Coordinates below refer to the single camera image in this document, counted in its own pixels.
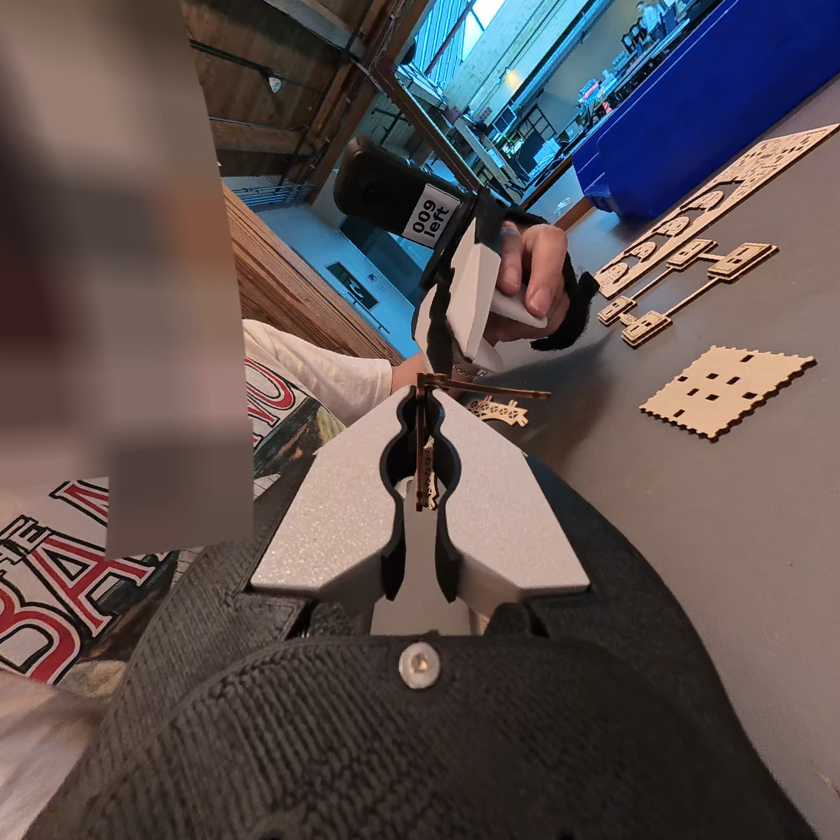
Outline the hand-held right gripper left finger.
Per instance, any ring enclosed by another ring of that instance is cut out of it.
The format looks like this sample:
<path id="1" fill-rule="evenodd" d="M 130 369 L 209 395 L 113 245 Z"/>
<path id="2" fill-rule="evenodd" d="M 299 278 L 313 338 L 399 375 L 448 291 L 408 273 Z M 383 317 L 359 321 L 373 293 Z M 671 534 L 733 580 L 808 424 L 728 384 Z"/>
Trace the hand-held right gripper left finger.
<path id="1" fill-rule="evenodd" d="M 416 388 L 403 387 L 320 448 L 253 573 L 258 592 L 339 603 L 392 601 L 405 573 L 404 501 L 415 466 Z"/>

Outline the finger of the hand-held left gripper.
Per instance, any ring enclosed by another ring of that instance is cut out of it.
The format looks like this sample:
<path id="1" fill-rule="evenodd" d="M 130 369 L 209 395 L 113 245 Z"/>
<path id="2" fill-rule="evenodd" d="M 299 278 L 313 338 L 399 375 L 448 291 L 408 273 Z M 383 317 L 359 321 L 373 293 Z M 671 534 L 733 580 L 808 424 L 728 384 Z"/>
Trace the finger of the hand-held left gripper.
<path id="1" fill-rule="evenodd" d="M 455 345 L 466 360 L 498 360 L 500 354 L 485 339 L 488 317 L 505 319 L 535 329 L 544 329 L 547 318 L 536 318 L 525 308 L 525 287 L 516 296 L 501 294 L 497 276 L 501 258 L 491 247 L 462 238 L 452 258 L 454 271 L 446 321 Z"/>
<path id="2" fill-rule="evenodd" d="M 447 312 L 451 302 L 452 272 L 438 272 L 437 282 L 430 287 L 413 321 L 413 337 L 421 352 L 428 372 L 453 375 L 455 368 L 467 375 L 492 375 L 503 371 L 499 351 L 485 337 L 490 311 L 479 320 L 478 351 L 468 356 L 460 349 L 459 342 L 448 323 Z"/>

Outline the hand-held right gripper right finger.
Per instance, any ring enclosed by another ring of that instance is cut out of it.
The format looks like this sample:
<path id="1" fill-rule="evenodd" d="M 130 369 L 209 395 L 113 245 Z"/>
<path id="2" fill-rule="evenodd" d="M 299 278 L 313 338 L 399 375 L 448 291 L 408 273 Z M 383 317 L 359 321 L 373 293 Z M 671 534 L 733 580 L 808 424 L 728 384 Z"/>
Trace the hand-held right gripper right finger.
<path id="1" fill-rule="evenodd" d="M 524 452 L 441 390 L 427 396 L 427 424 L 446 600 L 489 617 L 503 603 L 585 592 L 590 578 Z"/>

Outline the wooden lattice arch piece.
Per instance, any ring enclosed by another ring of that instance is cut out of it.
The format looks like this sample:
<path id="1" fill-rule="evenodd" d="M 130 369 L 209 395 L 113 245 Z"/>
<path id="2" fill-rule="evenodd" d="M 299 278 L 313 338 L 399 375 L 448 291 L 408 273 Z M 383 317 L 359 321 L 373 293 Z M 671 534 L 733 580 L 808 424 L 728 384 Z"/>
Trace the wooden lattice arch piece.
<path id="1" fill-rule="evenodd" d="M 416 510 L 423 511 L 427 507 L 427 471 L 425 466 L 426 433 L 426 396 L 427 374 L 418 373 L 416 376 Z"/>
<path id="2" fill-rule="evenodd" d="M 491 385 L 476 385 L 472 382 L 466 381 L 456 381 L 444 374 L 440 373 L 427 373 L 427 396 L 426 396 L 426 433 L 427 433 L 427 441 L 429 439 L 429 435 L 431 434 L 431 415 L 430 409 L 428 407 L 428 397 L 430 393 L 434 390 L 442 390 L 442 391 L 459 391 L 459 392 L 470 392 L 470 393 L 484 393 L 486 395 L 500 395 L 500 396 L 509 396 L 514 398 L 515 400 L 519 399 L 533 399 L 533 400 L 547 400 L 551 397 L 550 392 L 545 391 L 533 391 L 533 390 L 522 390 L 522 389 L 513 389 L 513 388 L 505 388 L 499 386 L 491 386 Z M 437 492 L 432 490 L 433 485 L 433 471 L 434 471 L 434 446 L 428 444 L 426 442 L 425 446 L 425 466 L 426 466 L 426 475 L 427 475 L 427 507 L 425 509 L 430 508 L 430 499 L 436 499 Z"/>

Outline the person's left forearm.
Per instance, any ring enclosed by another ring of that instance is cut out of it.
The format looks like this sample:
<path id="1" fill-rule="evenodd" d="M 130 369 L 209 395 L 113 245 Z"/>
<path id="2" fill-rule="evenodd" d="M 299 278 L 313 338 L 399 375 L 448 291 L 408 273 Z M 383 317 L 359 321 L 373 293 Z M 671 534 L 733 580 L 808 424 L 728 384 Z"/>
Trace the person's left forearm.
<path id="1" fill-rule="evenodd" d="M 403 387 L 417 384 L 417 377 L 428 373 L 426 360 L 421 353 L 415 353 L 404 362 L 392 367 L 391 394 Z"/>

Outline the person's left hand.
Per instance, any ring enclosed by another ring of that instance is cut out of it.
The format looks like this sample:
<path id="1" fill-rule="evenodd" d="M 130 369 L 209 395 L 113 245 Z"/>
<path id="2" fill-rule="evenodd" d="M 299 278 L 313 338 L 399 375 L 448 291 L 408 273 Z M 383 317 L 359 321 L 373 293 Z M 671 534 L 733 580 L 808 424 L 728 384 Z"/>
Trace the person's left hand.
<path id="1" fill-rule="evenodd" d="M 560 327 L 570 307 L 563 279 L 567 252 L 568 239 L 560 228 L 504 222 L 500 231 L 497 289 L 502 295 L 515 297 L 520 287 L 526 286 L 525 308 L 534 318 L 546 318 L 547 324 L 544 329 L 535 329 L 491 313 L 484 333 L 489 344 L 538 340 Z"/>

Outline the small wooden arch piece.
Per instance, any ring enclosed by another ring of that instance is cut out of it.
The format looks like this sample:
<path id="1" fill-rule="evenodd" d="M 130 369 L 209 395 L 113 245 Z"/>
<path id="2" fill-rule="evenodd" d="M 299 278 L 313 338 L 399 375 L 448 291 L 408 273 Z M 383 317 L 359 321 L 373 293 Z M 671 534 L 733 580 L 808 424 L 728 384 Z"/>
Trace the small wooden arch piece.
<path id="1" fill-rule="evenodd" d="M 507 404 L 496 402 L 493 395 L 484 395 L 471 399 L 465 409 L 482 422 L 501 422 L 510 427 L 525 427 L 529 424 L 528 409 L 521 407 L 517 400 Z"/>

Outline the person's printed white shirt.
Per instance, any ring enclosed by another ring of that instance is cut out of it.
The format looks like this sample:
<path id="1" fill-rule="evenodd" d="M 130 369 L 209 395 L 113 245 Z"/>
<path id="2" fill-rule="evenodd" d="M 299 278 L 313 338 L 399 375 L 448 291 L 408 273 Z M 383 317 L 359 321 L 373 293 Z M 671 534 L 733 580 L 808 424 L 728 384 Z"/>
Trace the person's printed white shirt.
<path id="1" fill-rule="evenodd" d="M 387 360 L 245 320 L 254 498 L 392 391 Z M 204 547 L 105 560 L 106 478 L 2 491 L 1 837 L 22 838 L 98 729 L 140 637 Z"/>

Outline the wooden partition panel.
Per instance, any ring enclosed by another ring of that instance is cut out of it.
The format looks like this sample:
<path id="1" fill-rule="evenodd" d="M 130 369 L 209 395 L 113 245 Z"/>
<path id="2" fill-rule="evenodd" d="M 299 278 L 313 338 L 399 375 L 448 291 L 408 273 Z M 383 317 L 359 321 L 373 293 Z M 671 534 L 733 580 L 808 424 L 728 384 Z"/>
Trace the wooden partition panel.
<path id="1" fill-rule="evenodd" d="M 326 350 L 399 364 L 403 356 L 226 185 L 242 316 Z"/>

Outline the blue plastic bin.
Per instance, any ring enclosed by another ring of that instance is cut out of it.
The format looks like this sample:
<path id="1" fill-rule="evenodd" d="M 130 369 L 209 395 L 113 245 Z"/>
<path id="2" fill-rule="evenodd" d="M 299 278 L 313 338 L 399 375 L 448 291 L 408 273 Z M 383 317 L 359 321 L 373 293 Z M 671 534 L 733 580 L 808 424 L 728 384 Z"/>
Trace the blue plastic bin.
<path id="1" fill-rule="evenodd" d="M 582 192 L 653 219 L 839 69 L 838 1 L 720 2 L 573 156 Z"/>

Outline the square wooden platform with holes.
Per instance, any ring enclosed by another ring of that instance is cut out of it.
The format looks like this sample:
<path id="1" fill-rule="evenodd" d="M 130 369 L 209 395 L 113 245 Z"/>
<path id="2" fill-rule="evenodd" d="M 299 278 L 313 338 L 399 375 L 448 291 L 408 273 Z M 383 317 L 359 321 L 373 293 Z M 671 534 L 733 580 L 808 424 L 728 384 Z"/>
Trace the square wooden platform with holes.
<path id="1" fill-rule="evenodd" d="M 815 364 L 812 356 L 714 345 L 639 409 L 714 441 Z"/>

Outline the wooden arch cutout sheet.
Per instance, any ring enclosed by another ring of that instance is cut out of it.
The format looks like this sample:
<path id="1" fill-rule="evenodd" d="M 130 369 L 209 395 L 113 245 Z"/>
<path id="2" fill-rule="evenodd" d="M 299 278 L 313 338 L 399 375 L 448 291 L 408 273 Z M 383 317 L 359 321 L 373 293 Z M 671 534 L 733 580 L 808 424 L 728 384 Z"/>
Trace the wooden arch cutout sheet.
<path id="1" fill-rule="evenodd" d="M 832 124 L 754 145 L 601 268 L 594 279 L 602 296 L 614 298 L 836 131 Z"/>

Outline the wooden four-square frame piece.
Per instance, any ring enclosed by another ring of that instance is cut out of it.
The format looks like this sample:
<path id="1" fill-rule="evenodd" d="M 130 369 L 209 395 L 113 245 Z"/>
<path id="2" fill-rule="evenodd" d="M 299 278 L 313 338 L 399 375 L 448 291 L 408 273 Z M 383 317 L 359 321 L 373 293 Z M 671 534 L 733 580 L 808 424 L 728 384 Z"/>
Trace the wooden four-square frame piece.
<path id="1" fill-rule="evenodd" d="M 776 245 L 745 243 L 727 255 L 715 255 L 711 249 L 716 245 L 717 242 L 712 239 L 696 238 L 689 241 L 665 262 L 665 268 L 647 285 L 631 296 L 622 295 L 608 303 L 598 312 L 598 321 L 606 327 L 620 322 L 624 326 L 621 333 L 623 341 L 630 347 L 637 348 L 669 328 L 673 324 L 673 316 L 711 288 L 721 283 L 730 284 L 736 281 L 779 252 Z M 651 310 L 638 317 L 633 315 L 633 310 L 643 294 L 670 275 L 683 272 L 699 261 L 709 264 L 705 285 L 664 313 Z"/>

